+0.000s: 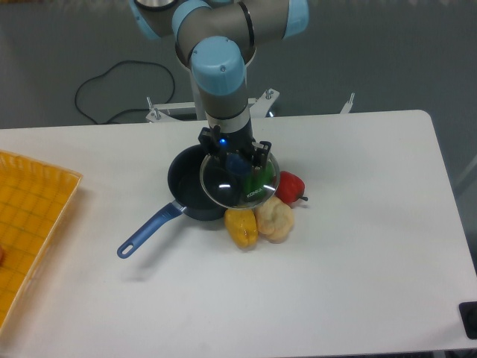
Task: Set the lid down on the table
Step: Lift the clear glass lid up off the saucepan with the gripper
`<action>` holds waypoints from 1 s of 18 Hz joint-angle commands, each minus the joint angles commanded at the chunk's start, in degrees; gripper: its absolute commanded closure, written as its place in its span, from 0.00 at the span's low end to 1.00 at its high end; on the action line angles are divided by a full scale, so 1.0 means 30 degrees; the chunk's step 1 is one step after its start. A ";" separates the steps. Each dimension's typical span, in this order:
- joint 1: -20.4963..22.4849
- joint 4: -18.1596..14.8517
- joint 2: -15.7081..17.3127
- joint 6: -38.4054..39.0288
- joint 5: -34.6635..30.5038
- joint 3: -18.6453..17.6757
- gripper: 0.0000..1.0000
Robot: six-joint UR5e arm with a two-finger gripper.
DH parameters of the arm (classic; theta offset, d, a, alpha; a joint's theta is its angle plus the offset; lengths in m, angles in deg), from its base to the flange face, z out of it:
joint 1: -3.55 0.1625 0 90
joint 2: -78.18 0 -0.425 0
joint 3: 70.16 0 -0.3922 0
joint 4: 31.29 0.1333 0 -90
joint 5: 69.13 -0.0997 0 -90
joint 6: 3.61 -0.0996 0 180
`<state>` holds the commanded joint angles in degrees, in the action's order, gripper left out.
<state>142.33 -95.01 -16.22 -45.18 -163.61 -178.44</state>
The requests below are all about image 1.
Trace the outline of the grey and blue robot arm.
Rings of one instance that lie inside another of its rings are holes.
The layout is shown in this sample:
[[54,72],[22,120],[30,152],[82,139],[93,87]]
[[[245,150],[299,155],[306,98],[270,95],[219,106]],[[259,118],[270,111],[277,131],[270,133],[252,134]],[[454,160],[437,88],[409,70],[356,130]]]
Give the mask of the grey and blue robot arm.
[[247,64],[259,45],[302,33],[307,1],[131,1],[149,37],[172,35],[178,60],[191,75],[197,115],[208,125],[198,140],[225,163],[267,165],[271,144],[253,138],[247,99]]

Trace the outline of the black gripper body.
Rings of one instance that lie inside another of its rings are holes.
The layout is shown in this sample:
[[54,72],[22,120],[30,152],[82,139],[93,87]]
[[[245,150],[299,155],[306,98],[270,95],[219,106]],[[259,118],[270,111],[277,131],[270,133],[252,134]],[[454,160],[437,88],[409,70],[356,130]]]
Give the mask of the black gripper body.
[[250,157],[253,153],[253,130],[250,116],[231,119],[207,118],[212,144],[217,149]]

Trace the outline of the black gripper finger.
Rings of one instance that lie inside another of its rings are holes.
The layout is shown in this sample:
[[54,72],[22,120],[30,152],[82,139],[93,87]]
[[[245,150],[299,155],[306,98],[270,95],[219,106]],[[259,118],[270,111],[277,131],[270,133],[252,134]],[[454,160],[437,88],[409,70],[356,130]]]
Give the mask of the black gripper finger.
[[262,169],[268,164],[271,143],[268,141],[252,142],[251,165],[254,170]]
[[213,128],[203,127],[198,136],[198,140],[203,151],[213,157],[217,157],[220,154],[220,139],[221,129],[219,126],[215,126]]

